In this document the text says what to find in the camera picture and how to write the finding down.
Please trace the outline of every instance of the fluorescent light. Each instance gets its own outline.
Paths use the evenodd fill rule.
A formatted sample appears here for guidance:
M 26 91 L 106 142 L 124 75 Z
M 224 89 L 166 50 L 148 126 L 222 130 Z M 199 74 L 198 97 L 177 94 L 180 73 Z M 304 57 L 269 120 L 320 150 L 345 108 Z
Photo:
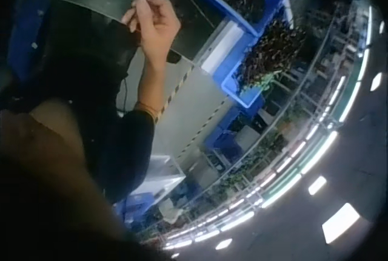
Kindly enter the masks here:
M 379 74 L 377 74 L 374 77 L 374 79 L 372 81 L 372 85 L 370 87 L 370 91 L 374 91 L 374 90 L 376 90 L 378 88 L 378 86 L 380 86 L 380 84 L 381 84 L 381 76 L 382 75 L 383 75 L 382 73 L 379 73 Z
M 372 41 L 372 6 L 369 6 L 368 31 L 366 34 L 366 45 L 370 45 Z
M 334 103 L 334 101 L 336 100 L 336 98 L 337 98 L 339 93 L 340 93 L 339 90 L 334 91 L 334 94 L 333 94 L 333 96 L 330 99 L 329 105 L 332 105 Z
M 231 206 L 229 206 L 229 209 L 236 208 L 237 206 L 242 204 L 244 201 L 245 201 L 245 199 L 240 199 L 238 202 L 236 202 L 236 203 L 232 204 Z
M 263 202 L 263 199 L 261 198 L 261 199 L 259 199 L 257 202 L 255 202 L 253 205 L 255 205 L 255 206 L 258 206 L 260 203 L 262 203 Z
M 309 187 L 310 195 L 316 194 L 325 184 L 326 179 L 323 176 L 319 176 Z
M 363 63 L 361 64 L 360 74 L 358 74 L 357 81 L 361 81 L 365 74 L 366 66 L 368 65 L 368 61 L 369 61 L 369 52 L 370 52 L 369 49 L 365 50 Z
M 272 173 L 261 185 L 260 187 L 265 187 L 272 179 L 276 177 L 276 173 Z
M 317 129 L 318 129 L 318 125 L 316 124 L 316 125 L 314 125 L 314 127 L 312 128 L 312 130 L 310 131 L 308 136 L 306 137 L 307 141 L 312 138 L 312 136 L 315 134 Z
M 263 205 L 261 206 L 262 208 L 267 208 L 270 206 L 272 203 L 277 201 L 280 197 L 282 197 L 288 190 L 290 190 L 300 179 L 302 178 L 301 174 L 297 174 L 295 177 L 291 179 L 281 190 L 279 190 L 273 197 L 270 199 L 266 200 Z
M 231 242 L 232 242 L 232 239 L 227 239 L 227 240 L 224 240 L 224 241 L 220 242 L 217 245 L 216 250 L 222 250 L 222 249 L 227 248 L 230 245 Z
M 217 218 L 218 218 L 218 215 L 215 215 L 214 217 L 211 217 L 211 218 L 207 219 L 206 222 L 210 223 L 210 222 L 216 220 Z
M 221 231 L 222 232 L 228 231 L 229 229 L 232 229 L 232 228 L 246 222 L 248 219 L 251 219 L 254 215 L 255 215 L 255 213 L 253 211 L 250 211 L 247 214 L 244 214 L 242 217 L 240 217 L 240 218 L 228 223 L 227 225 L 223 226 L 221 228 Z
M 303 167 L 301 173 L 306 174 L 310 171 L 311 168 L 314 167 L 314 165 L 317 164 L 317 162 L 321 159 L 321 157 L 325 154 L 325 152 L 329 149 L 329 147 L 334 142 L 335 138 L 337 137 L 338 132 L 331 132 L 327 140 L 323 143 L 319 151 L 314 155 L 314 157 Z
M 179 232 L 179 233 L 177 233 L 177 234 L 175 234 L 175 235 L 172 235 L 172 236 L 168 237 L 167 240 L 174 239 L 175 237 L 179 237 L 181 234 L 182 234 L 182 233 Z
M 386 26 L 386 23 L 384 22 L 384 20 L 381 21 L 381 23 L 380 23 L 380 34 L 382 34 L 384 32 L 385 26 Z
M 291 162 L 292 158 L 291 157 L 288 157 L 284 163 L 276 170 L 277 173 L 280 173 L 290 162 Z
M 177 249 L 177 248 L 182 248 L 182 247 L 190 246 L 192 243 L 193 243 L 193 241 L 191 241 L 191 240 L 183 241 L 183 242 L 175 244 L 174 248 Z
M 354 87 L 353 93 L 350 96 L 350 100 L 347 103 L 347 106 L 345 107 L 344 112 L 342 113 L 341 117 L 339 118 L 340 123 L 343 123 L 345 121 L 348 113 L 350 112 L 350 109 L 352 108 L 353 103 L 356 100 L 357 93 L 360 90 L 360 86 L 361 86 L 361 82 L 357 82 L 355 87 Z
M 212 231 L 206 235 L 202 235 L 201 237 L 195 238 L 195 242 L 198 243 L 198 242 L 205 241 L 205 240 L 210 239 L 214 236 L 217 236 L 218 234 L 219 234 L 219 230 Z
M 228 209 L 225 209 L 224 211 L 221 211 L 219 214 L 218 214 L 218 216 L 219 217 L 222 217 L 224 214 L 227 214 L 229 212 L 229 210 Z
M 303 141 L 303 142 L 299 145 L 299 147 L 295 150 L 295 152 L 292 153 L 291 157 L 293 158 L 293 157 L 295 157 L 296 155 L 298 155 L 299 152 L 301 151 L 301 149 L 303 149 L 303 147 L 304 147 L 305 145 L 306 145 L 306 142 Z
M 337 86 L 337 89 L 336 89 L 336 90 L 340 90 L 340 89 L 341 89 L 342 85 L 343 85 L 344 82 L 345 82 L 345 79 L 346 79 L 345 76 L 342 76 L 342 77 L 341 77 L 341 79 L 340 79 L 340 81 L 339 81 L 339 83 L 338 83 L 338 86 Z
M 349 203 L 346 203 L 338 212 L 322 225 L 326 243 L 330 244 L 346 232 L 360 215 Z

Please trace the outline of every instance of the hazard tape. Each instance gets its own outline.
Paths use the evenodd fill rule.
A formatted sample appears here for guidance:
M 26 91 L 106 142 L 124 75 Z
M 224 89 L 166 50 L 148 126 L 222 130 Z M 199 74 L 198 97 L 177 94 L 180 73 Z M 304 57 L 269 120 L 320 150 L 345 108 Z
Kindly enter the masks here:
M 166 111 L 166 109 L 168 108 L 168 106 L 170 105 L 171 101 L 173 100 L 173 98 L 175 97 L 175 95 L 178 93 L 179 89 L 183 86 L 183 84 L 185 83 L 185 81 L 188 79 L 189 75 L 193 72 L 195 68 L 195 65 L 192 65 L 190 67 L 190 69 L 187 71 L 186 74 L 184 74 L 181 82 L 179 82 L 179 84 L 175 87 L 174 91 L 171 93 L 171 95 L 169 96 L 169 98 L 167 99 L 165 105 L 163 106 L 163 108 L 160 110 L 158 116 L 156 117 L 155 119 L 155 122 L 158 122 L 160 117 L 162 116 L 162 114 Z
M 212 115 L 206 120 L 206 122 L 202 125 L 202 127 L 200 128 L 200 130 L 195 134 L 195 136 L 191 139 L 191 141 L 187 144 L 187 146 L 182 150 L 182 152 L 180 153 L 180 155 L 177 157 L 177 159 L 179 159 L 180 157 L 183 156 L 183 154 L 185 153 L 185 151 L 187 151 L 187 149 L 194 143 L 194 141 L 196 140 L 196 138 L 198 138 L 198 136 L 200 135 L 200 133 L 204 130 L 204 128 L 211 122 L 211 120 L 213 119 L 213 117 L 217 114 L 217 112 L 220 110 L 220 108 L 222 107 L 222 105 L 224 105 L 224 103 L 227 101 L 227 97 L 221 102 L 221 104 L 214 110 L 214 112 L 212 113 Z

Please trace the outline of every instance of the wire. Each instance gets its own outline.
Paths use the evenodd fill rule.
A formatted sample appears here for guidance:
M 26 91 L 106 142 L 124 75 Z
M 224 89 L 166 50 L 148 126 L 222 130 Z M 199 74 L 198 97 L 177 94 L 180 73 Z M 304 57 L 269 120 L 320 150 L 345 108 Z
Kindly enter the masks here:
M 122 103 L 122 110 L 124 111 L 124 114 L 126 113 L 125 105 L 127 104 L 127 96 L 128 96 L 128 86 L 127 86 L 127 79 L 124 79 L 124 86 L 125 86 L 125 95 L 124 95 L 124 102 Z

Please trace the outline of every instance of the black sleeve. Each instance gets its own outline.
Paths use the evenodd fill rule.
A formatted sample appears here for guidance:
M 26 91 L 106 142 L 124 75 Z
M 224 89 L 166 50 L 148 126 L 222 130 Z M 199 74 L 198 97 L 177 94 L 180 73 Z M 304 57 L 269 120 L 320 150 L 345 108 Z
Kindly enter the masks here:
M 101 157 L 97 181 L 112 203 L 123 199 L 145 179 L 155 124 L 151 115 L 133 110 L 116 123 Z

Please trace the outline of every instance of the hand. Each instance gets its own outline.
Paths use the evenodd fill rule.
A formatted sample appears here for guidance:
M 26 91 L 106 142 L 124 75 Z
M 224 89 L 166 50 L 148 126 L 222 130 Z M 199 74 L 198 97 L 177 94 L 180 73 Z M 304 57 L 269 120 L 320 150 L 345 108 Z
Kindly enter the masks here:
M 140 25 L 141 47 L 155 68 L 164 68 L 172 42 L 181 28 L 169 0 L 135 0 L 121 22 L 131 32 Z

